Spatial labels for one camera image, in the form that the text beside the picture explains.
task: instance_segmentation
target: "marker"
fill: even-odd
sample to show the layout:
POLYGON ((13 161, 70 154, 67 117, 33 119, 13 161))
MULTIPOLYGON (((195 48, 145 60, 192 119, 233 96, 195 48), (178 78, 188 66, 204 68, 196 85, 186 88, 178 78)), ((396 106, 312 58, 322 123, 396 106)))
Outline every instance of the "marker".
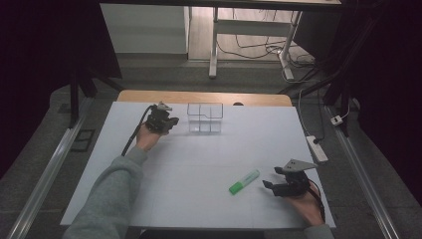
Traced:
POLYGON ((257 177, 260 176, 260 171, 258 169, 255 169, 248 173, 245 177, 237 181, 235 184, 233 184, 229 191, 234 195, 238 191, 242 190, 242 188, 246 187, 249 183, 251 183, 253 180, 255 180, 257 177))

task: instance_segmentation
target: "table surface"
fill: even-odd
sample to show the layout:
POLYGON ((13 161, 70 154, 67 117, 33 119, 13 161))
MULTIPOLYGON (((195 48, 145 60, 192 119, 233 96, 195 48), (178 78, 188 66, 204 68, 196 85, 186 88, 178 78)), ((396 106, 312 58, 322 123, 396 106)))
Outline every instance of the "table surface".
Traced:
MULTIPOLYGON (((288 97, 145 91, 122 92, 112 105, 62 224, 73 221, 96 178, 111 163, 110 155, 121 152, 139 121, 137 115, 150 103, 159 101, 173 107, 171 116, 180 117, 180 121, 149 152, 153 160, 143 166, 144 179, 131 226, 236 230, 306 227, 295 209, 262 183, 283 183, 274 167, 284 166, 291 158, 313 162, 296 109, 288 97), (189 132, 186 106, 192 101, 225 105, 221 132, 189 132), (264 107, 265 101, 272 106, 264 107), (234 102, 248 103, 250 107, 231 106, 234 102), (256 127, 262 118, 265 123, 259 130, 245 130, 256 127), (231 195, 230 185, 252 169, 259 169, 260 177, 231 195)), ((315 169, 307 170, 307 175, 320 185, 315 169)), ((335 227, 324 196, 322 200, 326 222, 335 227)))

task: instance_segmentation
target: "transparent container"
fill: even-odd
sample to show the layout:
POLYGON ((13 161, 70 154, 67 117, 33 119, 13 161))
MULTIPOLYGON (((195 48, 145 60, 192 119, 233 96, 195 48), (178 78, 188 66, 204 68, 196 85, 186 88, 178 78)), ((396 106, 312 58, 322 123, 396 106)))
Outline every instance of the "transparent container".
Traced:
POLYGON ((187 106, 189 131, 220 132, 223 119, 221 103, 189 103, 187 106))

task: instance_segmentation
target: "aluminum rail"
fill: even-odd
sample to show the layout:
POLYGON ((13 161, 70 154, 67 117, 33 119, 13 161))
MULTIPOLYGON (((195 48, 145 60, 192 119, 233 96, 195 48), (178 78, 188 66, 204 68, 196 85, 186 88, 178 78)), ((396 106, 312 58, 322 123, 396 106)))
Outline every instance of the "aluminum rail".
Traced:
MULTIPOLYGON (((329 107, 324 107, 328 117, 331 119, 334 115, 331 113, 329 107)), ((354 174, 357 177, 357 181, 362 188, 363 193, 365 194, 366 200, 368 201, 369 206, 372 208, 375 218, 378 221, 379 227, 384 234, 384 237, 387 239, 399 239, 400 236, 391 220, 388 211, 386 210, 384 203, 379 197, 378 193, 375 190, 372 181, 366 172, 359 156, 354 149, 353 144, 351 143, 348 137, 345 137, 339 127, 336 127, 335 133, 341 143, 341 146, 344 149, 345 154, 350 162, 351 168, 354 171, 354 174)))
POLYGON ((37 182, 34 190, 32 191, 29 199, 27 200, 24 208, 19 214, 18 219, 13 225, 7 239, 23 239, 26 237, 38 211, 40 210, 44 199, 47 196, 56 176, 62 167, 63 161, 66 158, 72 143, 74 142, 82 124, 87 118, 88 111, 94 99, 85 98, 80 106, 80 117, 75 123, 73 128, 68 128, 59 142, 56 151, 53 153, 52 158, 44 169, 43 174, 37 182))

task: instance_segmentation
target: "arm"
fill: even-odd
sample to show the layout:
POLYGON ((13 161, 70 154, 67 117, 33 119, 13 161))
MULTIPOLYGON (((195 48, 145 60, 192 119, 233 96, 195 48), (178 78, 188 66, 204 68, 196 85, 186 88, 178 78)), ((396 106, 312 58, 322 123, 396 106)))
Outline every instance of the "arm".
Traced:
MULTIPOLYGON (((317 189, 312 183, 311 189, 317 193, 317 189)), ((329 226, 322 220, 317 201, 309 192, 301 197, 285 197, 285 200, 291 203, 310 225, 309 228, 305 229, 305 235, 308 239, 334 238, 329 226)))
POLYGON ((97 179, 86 204, 63 238, 124 238, 131 207, 142 179, 146 152, 159 140, 143 125, 137 143, 126 156, 117 157, 97 179))

